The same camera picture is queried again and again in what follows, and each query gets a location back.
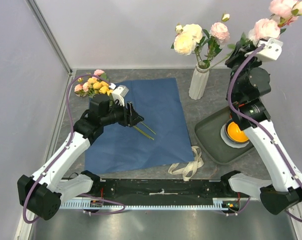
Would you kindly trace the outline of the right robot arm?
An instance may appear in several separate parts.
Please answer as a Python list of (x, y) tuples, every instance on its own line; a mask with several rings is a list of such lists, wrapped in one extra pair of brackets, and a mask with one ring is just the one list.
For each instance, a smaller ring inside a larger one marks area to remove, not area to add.
[(244, 132), (266, 166), (271, 180), (249, 177), (239, 171), (223, 176), (220, 192), (231, 197), (236, 192), (261, 201), (277, 215), (302, 202), (302, 172), (291, 160), (275, 131), (261, 97), (271, 91), (270, 74), (261, 65), (275, 61), (283, 43), (261, 39), (257, 45), (239, 41), (226, 60), (231, 71), (227, 91), (231, 121)]

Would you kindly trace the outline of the cream white rose stem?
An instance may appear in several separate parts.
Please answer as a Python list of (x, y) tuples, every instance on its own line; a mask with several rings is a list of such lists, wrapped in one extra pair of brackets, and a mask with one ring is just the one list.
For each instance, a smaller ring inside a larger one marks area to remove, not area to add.
[(201, 51), (205, 37), (203, 36), (203, 29), (198, 24), (186, 24), (176, 25), (175, 27), (176, 36), (174, 42), (171, 45), (176, 53), (180, 55), (191, 55), (196, 56), (198, 67), (201, 69), (207, 69), (207, 64), (201, 58)]

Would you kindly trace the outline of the blue wrapping paper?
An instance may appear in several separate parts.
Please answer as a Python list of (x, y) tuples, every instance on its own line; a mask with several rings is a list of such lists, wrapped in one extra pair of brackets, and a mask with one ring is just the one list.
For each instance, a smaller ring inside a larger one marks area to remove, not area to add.
[(151, 139), (133, 127), (108, 125), (85, 152), (84, 168), (96, 175), (187, 163), (192, 147), (175, 78), (127, 80), (125, 96), (144, 117), (138, 127), (155, 132)]

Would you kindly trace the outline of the cream ribbon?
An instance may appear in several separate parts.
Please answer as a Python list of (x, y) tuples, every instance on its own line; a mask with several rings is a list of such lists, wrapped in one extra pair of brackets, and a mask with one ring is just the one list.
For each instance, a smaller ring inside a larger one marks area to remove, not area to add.
[(177, 169), (179, 163), (174, 163), (169, 167), (168, 173), (174, 176), (181, 175), (183, 181), (188, 182), (195, 175), (197, 170), (204, 165), (200, 147), (192, 146), (192, 153), (194, 157), (193, 161), (188, 162), (185, 167), (180, 169)]

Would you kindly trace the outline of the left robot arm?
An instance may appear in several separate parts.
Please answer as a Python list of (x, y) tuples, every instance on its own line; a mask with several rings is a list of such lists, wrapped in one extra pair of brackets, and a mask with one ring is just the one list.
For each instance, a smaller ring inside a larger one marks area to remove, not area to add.
[(82, 194), (90, 197), (100, 193), (100, 177), (83, 171), (77, 177), (62, 182), (66, 171), (103, 134), (105, 126), (119, 124), (134, 127), (144, 121), (131, 102), (120, 104), (107, 95), (96, 95), (80, 119), (75, 122), (64, 144), (32, 176), (22, 175), (17, 181), (19, 203), (26, 223), (26, 212), (43, 220), (51, 219), (60, 206)]

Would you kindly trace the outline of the double pink rose stem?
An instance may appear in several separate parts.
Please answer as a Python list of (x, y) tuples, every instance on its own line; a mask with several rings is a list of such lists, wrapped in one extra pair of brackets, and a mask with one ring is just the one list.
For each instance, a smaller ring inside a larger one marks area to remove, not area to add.
[(302, 0), (273, 0), (269, 5), (271, 16), (255, 22), (249, 33), (241, 37), (241, 42), (252, 41), (257, 46), (259, 40), (278, 39), (285, 26), (302, 16)]

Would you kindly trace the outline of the pink rose stem with bud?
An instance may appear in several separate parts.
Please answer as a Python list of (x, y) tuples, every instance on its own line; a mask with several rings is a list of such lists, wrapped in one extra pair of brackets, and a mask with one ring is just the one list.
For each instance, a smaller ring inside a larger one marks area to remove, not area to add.
[(202, 46), (207, 45), (207, 53), (205, 60), (203, 60), (204, 69), (210, 67), (211, 61), (222, 51), (222, 48), (230, 39), (230, 33), (225, 23), (230, 19), (229, 13), (223, 13), (220, 22), (211, 25), (210, 31), (203, 30), (205, 36)]

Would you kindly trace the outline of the artificial flower bouquet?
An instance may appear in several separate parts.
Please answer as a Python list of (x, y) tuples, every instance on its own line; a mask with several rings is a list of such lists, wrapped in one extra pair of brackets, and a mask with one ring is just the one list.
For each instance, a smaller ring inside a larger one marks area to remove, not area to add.
[[(124, 122), (127, 101), (125, 101), (125, 106), (120, 106), (111, 99), (110, 94), (118, 85), (110, 83), (104, 71), (96, 70), (93, 74), (85, 74), (78, 77), (77, 81), (74, 93), (79, 97), (88, 96), (90, 98), (89, 108), (75, 124), (78, 132), (82, 131), (85, 138), (88, 137), (94, 141), (103, 133), (105, 126), (119, 124), (128, 127)], [(144, 121), (138, 124), (142, 124), (151, 133), (155, 133)], [(138, 124), (130, 128), (136, 129), (148, 139), (153, 140), (154, 138), (141, 130)]]

